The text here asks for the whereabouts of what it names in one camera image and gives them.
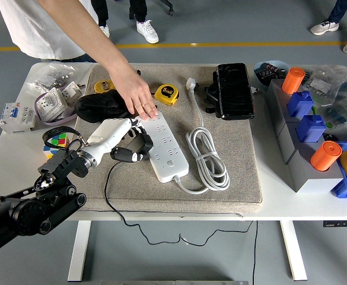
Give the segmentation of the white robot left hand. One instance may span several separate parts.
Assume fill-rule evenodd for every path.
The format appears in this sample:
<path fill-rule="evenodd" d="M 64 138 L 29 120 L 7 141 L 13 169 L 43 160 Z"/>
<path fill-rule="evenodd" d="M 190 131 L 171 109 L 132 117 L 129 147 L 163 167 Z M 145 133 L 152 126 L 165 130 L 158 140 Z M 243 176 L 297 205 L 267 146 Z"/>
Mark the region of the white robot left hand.
<path fill-rule="evenodd" d="M 105 119 L 87 140 L 88 145 L 81 150 L 81 156 L 88 160 L 92 167 L 97 167 L 103 156 L 110 153 L 113 160 L 134 163 L 146 159 L 146 155 L 128 148 L 118 147 L 118 143 L 131 130 L 141 127 L 137 119 Z"/>

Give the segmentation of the person's left hand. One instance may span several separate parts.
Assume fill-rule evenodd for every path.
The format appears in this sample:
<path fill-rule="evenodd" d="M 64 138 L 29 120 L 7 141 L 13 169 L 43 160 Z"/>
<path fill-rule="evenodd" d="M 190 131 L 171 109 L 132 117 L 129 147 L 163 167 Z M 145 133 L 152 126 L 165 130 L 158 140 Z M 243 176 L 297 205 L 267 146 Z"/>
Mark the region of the person's left hand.
<path fill-rule="evenodd" d="M 137 113 L 145 121 L 157 117 L 149 85 L 130 65 L 113 66 L 108 72 L 131 114 Z"/>

